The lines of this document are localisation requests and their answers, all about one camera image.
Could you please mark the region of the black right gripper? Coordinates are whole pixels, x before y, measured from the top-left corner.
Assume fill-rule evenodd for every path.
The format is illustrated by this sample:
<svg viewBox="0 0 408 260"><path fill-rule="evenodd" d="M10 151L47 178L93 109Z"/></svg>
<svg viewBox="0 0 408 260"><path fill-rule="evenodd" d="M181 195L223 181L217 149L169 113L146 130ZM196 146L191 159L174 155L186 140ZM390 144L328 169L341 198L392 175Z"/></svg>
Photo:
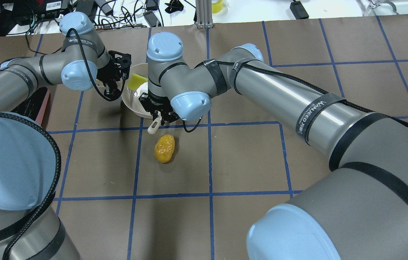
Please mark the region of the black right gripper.
<svg viewBox="0 0 408 260"><path fill-rule="evenodd" d="M152 93L143 93L139 97L139 102L145 112L148 112L151 116L154 116L156 111L161 113L161 126L180 119L179 115L174 112L171 102L167 97L157 96Z"/></svg>

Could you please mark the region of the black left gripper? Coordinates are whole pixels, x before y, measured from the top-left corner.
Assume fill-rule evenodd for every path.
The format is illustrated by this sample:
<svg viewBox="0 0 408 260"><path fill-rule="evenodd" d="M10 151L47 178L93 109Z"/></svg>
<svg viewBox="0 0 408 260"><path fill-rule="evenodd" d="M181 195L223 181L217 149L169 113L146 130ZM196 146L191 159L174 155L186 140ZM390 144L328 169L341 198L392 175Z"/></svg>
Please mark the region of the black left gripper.
<svg viewBox="0 0 408 260"><path fill-rule="evenodd" d="M113 102L123 94L125 81L120 80L129 78L132 56L121 52L106 52L103 58L107 63L98 69L98 80L105 87L104 98Z"/></svg>

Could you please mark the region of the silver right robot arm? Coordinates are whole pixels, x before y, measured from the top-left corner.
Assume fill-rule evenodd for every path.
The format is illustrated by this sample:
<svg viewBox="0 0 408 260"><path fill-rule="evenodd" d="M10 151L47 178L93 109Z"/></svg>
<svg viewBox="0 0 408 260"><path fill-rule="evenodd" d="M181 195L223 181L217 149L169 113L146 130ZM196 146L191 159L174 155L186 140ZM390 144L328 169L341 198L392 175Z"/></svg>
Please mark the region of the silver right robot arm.
<svg viewBox="0 0 408 260"><path fill-rule="evenodd" d="M182 55L173 33L149 39L146 111L196 121L233 89L328 156L330 175L250 227L249 259L408 260L407 122L277 71L252 43L194 69Z"/></svg>

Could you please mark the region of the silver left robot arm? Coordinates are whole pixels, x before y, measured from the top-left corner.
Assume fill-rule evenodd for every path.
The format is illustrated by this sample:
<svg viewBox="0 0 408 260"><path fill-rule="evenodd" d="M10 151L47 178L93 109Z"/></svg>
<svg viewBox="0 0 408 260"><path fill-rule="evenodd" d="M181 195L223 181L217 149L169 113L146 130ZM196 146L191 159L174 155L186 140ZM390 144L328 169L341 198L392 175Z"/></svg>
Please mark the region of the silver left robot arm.
<svg viewBox="0 0 408 260"><path fill-rule="evenodd" d="M59 23L60 53L15 58L0 66L0 259L80 260L51 208L61 175L60 149L37 122L13 113L36 90L64 84L85 91L95 79L117 87L120 71L94 24L81 12Z"/></svg>

